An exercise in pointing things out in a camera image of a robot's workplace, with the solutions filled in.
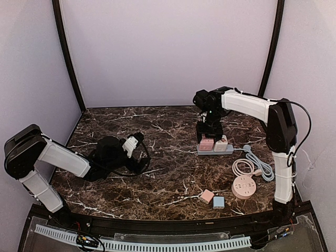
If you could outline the pink cube socket adapter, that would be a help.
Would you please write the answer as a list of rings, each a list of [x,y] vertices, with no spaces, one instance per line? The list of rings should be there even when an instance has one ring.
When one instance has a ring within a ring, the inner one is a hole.
[[[199,151],[212,151],[214,146],[213,139],[202,139],[198,145]]]

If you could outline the white cube socket adapter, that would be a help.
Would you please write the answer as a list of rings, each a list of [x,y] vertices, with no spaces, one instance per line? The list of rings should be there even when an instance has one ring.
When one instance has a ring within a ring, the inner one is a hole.
[[[216,141],[213,147],[214,152],[225,152],[228,146],[227,136],[222,135],[221,139]]]

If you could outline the blue power strip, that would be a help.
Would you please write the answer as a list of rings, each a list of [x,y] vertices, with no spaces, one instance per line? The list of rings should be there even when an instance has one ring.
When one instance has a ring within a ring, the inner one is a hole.
[[[197,145],[197,155],[231,155],[234,151],[233,145],[229,144],[225,151],[215,152],[211,151],[201,151],[199,146]]]

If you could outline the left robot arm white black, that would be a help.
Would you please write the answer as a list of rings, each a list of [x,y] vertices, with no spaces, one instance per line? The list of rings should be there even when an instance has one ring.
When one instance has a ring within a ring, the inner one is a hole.
[[[36,162],[53,165],[88,182],[106,179],[122,167],[129,171],[129,177],[133,177],[145,172],[150,165],[149,152],[140,159],[133,155],[139,146],[145,147],[143,141],[141,132],[126,139],[105,136],[89,156],[84,156],[52,140],[38,125],[31,124],[5,142],[4,168],[54,214],[66,211],[66,203],[36,169]]]

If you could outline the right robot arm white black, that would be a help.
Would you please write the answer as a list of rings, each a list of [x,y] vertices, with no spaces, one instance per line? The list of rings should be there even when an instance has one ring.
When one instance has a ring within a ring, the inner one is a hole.
[[[231,111],[246,114],[265,125],[266,144],[272,151],[275,166],[275,195],[272,203],[273,225],[280,226],[288,220],[295,208],[296,154],[298,127],[293,113],[293,101],[274,100],[221,87],[210,92],[198,91],[193,103],[201,110],[201,120],[196,124],[197,150],[213,154],[223,152],[219,142],[224,136],[221,118]]]

